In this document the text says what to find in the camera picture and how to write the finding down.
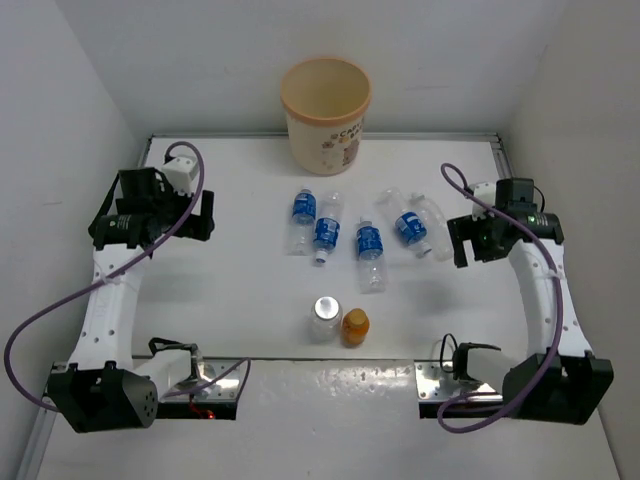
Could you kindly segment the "clear unlabelled plastic bottle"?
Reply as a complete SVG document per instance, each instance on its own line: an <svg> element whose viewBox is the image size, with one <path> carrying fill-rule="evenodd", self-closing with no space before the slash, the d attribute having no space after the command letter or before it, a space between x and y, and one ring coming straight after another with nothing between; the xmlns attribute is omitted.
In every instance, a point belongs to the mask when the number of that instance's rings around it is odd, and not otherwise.
<svg viewBox="0 0 640 480"><path fill-rule="evenodd" d="M412 192L409 204L421 217L427 230L426 240L431 246L431 253L439 262L447 262L453 258L447 219L439 205L424 194Z"/></svg>

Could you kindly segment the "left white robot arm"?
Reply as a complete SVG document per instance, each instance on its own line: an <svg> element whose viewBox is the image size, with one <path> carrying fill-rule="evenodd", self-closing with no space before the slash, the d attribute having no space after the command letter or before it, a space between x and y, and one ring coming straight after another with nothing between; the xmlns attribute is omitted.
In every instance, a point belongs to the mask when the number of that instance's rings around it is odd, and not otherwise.
<svg viewBox="0 0 640 480"><path fill-rule="evenodd" d="M149 427L162 397L198 378L194 343L154 338L150 360L135 365L132 335L139 290L163 236L205 242L214 229L212 192L199 192L195 161L121 170L89 227L94 277L80 337L47 394L78 433Z"/></svg>

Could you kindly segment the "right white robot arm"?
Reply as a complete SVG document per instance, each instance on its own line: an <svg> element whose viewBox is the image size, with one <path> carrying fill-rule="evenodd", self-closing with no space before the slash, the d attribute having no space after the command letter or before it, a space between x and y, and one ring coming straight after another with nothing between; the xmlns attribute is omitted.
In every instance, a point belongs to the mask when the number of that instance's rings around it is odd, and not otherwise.
<svg viewBox="0 0 640 480"><path fill-rule="evenodd" d="M452 375L464 383L487 383L503 402L514 402L509 417L585 424L613 382L613 366L595 356L581 330L564 272L564 234L559 218L534 199L533 180L481 182L464 188L475 197L471 214L448 221L454 263L467 266L464 244L474 259L507 259L519 286L528 346L522 361L494 345L460 344Z"/></svg>

